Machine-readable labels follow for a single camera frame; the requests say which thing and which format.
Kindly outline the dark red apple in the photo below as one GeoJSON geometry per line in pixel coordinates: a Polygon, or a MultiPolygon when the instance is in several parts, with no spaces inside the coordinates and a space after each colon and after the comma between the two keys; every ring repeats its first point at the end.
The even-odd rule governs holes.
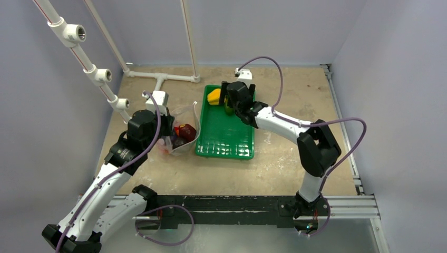
{"type": "Polygon", "coordinates": [[[190,124],[182,124],[178,127],[178,137],[185,139],[188,142],[196,138],[197,130],[190,124]]]}

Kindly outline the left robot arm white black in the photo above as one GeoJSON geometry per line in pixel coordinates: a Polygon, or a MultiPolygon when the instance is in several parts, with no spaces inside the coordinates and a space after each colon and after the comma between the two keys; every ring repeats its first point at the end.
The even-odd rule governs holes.
{"type": "Polygon", "coordinates": [[[148,158],[155,143],[172,130],[173,116],[139,110],[117,142],[110,147],[98,175],[81,200],[59,223],[48,224],[44,239],[56,252],[99,252],[102,244],[132,216],[152,215],[157,210],[156,192],[146,186],[136,189],[117,206],[106,211],[117,191],[148,158]]]}

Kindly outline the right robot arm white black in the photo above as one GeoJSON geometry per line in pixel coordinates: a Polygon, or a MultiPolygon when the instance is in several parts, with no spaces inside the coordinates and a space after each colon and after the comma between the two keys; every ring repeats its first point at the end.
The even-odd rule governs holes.
{"type": "Polygon", "coordinates": [[[319,201],[323,199],[321,190],[326,173],[337,162],[341,149],[325,121],[300,121],[278,113],[268,104],[255,101],[255,87],[241,81],[223,81],[221,97],[229,102],[244,124],[270,131],[297,145],[305,174],[295,203],[289,208],[296,218],[313,216],[319,201]]]}

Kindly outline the green plastic tray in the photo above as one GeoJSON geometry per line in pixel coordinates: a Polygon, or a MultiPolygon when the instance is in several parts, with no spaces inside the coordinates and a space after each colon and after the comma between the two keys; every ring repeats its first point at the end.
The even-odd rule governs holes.
{"type": "Polygon", "coordinates": [[[227,115],[223,106],[209,105],[207,95],[217,88],[204,88],[195,153],[206,158],[251,160],[255,156],[255,129],[234,114],[227,115]]]}

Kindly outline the clear zip top bag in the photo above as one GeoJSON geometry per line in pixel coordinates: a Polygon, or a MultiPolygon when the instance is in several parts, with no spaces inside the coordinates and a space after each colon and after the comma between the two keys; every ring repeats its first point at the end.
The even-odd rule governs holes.
{"type": "Polygon", "coordinates": [[[182,124],[190,124],[197,130],[196,138],[188,142],[187,144],[178,147],[176,149],[173,148],[169,155],[179,156],[188,153],[191,149],[193,149],[196,145],[198,137],[201,131],[200,119],[197,113],[197,101],[194,101],[191,105],[183,106],[181,108],[177,108],[171,112],[171,115],[174,117],[174,123],[172,127],[172,132],[168,136],[162,136],[161,138],[170,141],[171,144],[178,137],[178,127],[182,124]]]}

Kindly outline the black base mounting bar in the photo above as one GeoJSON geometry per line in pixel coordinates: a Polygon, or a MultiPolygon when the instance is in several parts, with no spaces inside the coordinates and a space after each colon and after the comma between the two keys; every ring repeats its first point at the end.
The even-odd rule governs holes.
{"type": "Polygon", "coordinates": [[[299,211],[293,196],[159,195],[148,215],[162,229],[178,225],[270,225],[306,230],[317,228],[315,211],[299,211]]]}

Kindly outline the dark purple plum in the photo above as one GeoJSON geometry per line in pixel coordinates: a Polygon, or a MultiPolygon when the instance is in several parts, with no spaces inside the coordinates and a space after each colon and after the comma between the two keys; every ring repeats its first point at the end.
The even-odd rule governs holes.
{"type": "Polygon", "coordinates": [[[173,148],[176,149],[176,148],[181,147],[187,143],[188,143],[188,141],[186,139],[184,139],[182,137],[177,137],[174,140],[174,142],[172,143],[172,145],[173,145],[173,148]]]}

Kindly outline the yellow bell pepper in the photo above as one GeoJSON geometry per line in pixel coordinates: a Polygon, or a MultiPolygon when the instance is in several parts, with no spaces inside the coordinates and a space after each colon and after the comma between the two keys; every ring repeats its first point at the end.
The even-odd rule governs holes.
{"type": "Polygon", "coordinates": [[[212,90],[207,95],[207,102],[209,105],[217,106],[220,105],[220,95],[221,95],[221,88],[217,88],[212,90]]]}

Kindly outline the red tomato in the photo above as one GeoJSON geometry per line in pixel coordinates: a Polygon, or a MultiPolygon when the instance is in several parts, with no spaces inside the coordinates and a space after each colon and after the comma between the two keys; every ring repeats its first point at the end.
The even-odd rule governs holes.
{"type": "Polygon", "coordinates": [[[172,151],[172,144],[170,141],[167,141],[163,138],[157,141],[157,147],[159,148],[161,154],[169,155],[172,151]]]}

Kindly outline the aluminium frame rail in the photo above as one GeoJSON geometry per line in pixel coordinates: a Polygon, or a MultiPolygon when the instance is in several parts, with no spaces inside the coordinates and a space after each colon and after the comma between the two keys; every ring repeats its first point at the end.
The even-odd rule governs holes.
{"type": "Polygon", "coordinates": [[[329,174],[344,161],[329,123],[299,120],[279,113],[273,106],[256,101],[252,74],[244,66],[235,70],[234,82],[223,82],[218,104],[228,104],[235,117],[227,122],[222,113],[212,120],[209,106],[188,144],[199,149],[247,154],[253,149],[255,129],[275,133],[298,147],[305,173],[293,196],[182,196],[159,195],[144,186],[115,199],[117,191],[147,160],[156,142],[172,136],[174,115],[163,91],[144,92],[147,107],[136,111],[118,141],[110,148],[91,186],[72,211],[58,224],[49,225],[43,236],[58,252],[99,252],[105,241],[134,217],[145,217],[162,229],[190,225],[275,225],[296,228],[305,236],[322,231],[320,218],[376,218],[373,197],[338,196],[325,198],[322,189],[329,174]]]}

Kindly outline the green orange mango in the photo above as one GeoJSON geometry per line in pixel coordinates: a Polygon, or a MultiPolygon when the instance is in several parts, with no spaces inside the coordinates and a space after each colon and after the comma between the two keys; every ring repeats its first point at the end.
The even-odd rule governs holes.
{"type": "Polygon", "coordinates": [[[234,109],[231,105],[228,104],[227,101],[224,103],[224,111],[225,114],[228,116],[234,115],[234,109]]]}

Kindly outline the white PVC pipe frame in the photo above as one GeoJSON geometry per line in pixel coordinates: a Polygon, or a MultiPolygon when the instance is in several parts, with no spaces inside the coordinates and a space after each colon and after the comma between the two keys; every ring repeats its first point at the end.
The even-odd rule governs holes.
{"type": "MultiPolygon", "coordinates": [[[[100,69],[92,63],[85,51],[81,47],[81,43],[86,40],[85,28],[80,24],[69,24],[66,20],[58,14],[54,6],[50,1],[33,1],[35,6],[39,9],[42,15],[47,21],[48,27],[53,31],[61,43],[69,49],[69,51],[76,58],[78,63],[81,65],[84,74],[89,78],[89,80],[100,89],[102,94],[105,96],[110,107],[117,112],[124,123],[127,123],[131,117],[127,113],[127,109],[130,106],[130,102],[127,99],[119,98],[108,86],[112,81],[112,72],[109,69],[100,69]]],[[[200,74],[197,64],[197,58],[195,54],[195,48],[193,46],[193,34],[191,27],[191,20],[189,15],[189,6],[187,1],[181,1],[181,10],[183,14],[183,21],[185,25],[188,49],[190,52],[191,63],[192,63],[192,75],[174,75],[167,73],[150,73],[150,72],[136,72],[130,70],[126,64],[124,58],[118,50],[113,38],[111,37],[109,31],[107,30],[104,22],[102,21],[99,13],[93,5],[92,1],[83,2],[88,11],[91,13],[93,20],[99,27],[100,32],[103,34],[107,44],[111,48],[113,54],[118,60],[119,65],[125,76],[129,77],[142,77],[142,78],[153,78],[156,80],[155,90],[160,90],[162,84],[166,80],[173,81],[184,81],[191,83],[200,82],[200,74]]]]}

